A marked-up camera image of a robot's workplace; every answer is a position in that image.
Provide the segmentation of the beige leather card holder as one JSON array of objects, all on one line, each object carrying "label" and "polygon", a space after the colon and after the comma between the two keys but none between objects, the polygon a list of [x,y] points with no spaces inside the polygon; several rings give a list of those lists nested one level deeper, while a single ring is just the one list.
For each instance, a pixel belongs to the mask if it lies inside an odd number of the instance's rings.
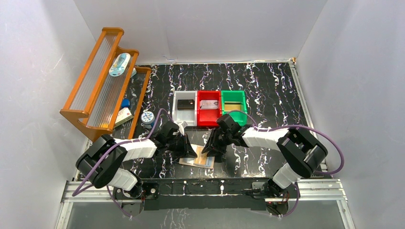
[{"label": "beige leather card holder", "polygon": [[207,157],[207,154],[202,154],[203,146],[191,144],[193,150],[197,154],[196,158],[180,158],[179,164],[192,167],[200,167],[213,169],[215,157]]}]

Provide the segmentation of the red plastic bin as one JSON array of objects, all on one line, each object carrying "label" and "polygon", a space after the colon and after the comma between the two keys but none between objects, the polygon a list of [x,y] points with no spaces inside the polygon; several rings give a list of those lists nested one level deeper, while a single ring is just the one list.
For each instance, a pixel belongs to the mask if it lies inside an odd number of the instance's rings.
[{"label": "red plastic bin", "polygon": [[217,127],[222,116],[220,91],[197,91],[197,126]]}]

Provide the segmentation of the green plastic bin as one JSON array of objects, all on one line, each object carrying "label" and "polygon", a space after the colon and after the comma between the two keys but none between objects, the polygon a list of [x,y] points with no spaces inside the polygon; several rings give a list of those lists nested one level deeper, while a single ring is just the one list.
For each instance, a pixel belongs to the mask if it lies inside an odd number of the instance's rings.
[{"label": "green plastic bin", "polygon": [[[222,114],[232,110],[247,113],[246,97],[244,91],[221,91]],[[230,116],[240,126],[246,125],[247,116],[241,112],[231,112]]]}]

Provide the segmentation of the white plastic bin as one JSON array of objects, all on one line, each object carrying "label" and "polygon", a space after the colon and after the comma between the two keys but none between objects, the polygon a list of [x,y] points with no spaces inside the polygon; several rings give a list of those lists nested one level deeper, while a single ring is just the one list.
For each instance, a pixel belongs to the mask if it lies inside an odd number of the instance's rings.
[{"label": "white plastic bin", "polygon": [[[194,110],[177,110],[177,100],[193,99]],[[185,121],[188,126],[197,126],[197,91],[174,91],[172,105],[172,119],[177,123]]]}]

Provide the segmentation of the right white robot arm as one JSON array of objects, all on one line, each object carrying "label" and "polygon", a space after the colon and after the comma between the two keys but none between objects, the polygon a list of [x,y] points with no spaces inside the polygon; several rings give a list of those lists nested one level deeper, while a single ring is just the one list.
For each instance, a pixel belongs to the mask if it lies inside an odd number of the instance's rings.
[{"label": "right white robot arm", "polygon": [[301,178],[310,178],[328,155],[326,147],[306,126],[281,129],[259,129],[251,125],[239,125],[229,114],[217,119],[214,129],[202,153],[222,156],[228,145],[260,147],[279,151],[286,163],[263,184],[252,184],[250,190],[242,193],[253,198],[280,198],[288,187]]}]

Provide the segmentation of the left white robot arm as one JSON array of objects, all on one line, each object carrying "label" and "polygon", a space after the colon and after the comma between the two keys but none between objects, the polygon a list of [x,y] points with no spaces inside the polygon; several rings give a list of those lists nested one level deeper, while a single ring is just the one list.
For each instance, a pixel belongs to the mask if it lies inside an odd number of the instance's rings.
[{"label": "left white robot arm", "polygon": [[141,179],[121,168],[124,161],[152,158],[156,152],[171,151],[174,158],[196,158],[183,126],[168,121],[149,137],[117,139],[99,137],[76,161],[76,168],[95,188],[113,186],[124,190],[130,198],[142,194]]}]

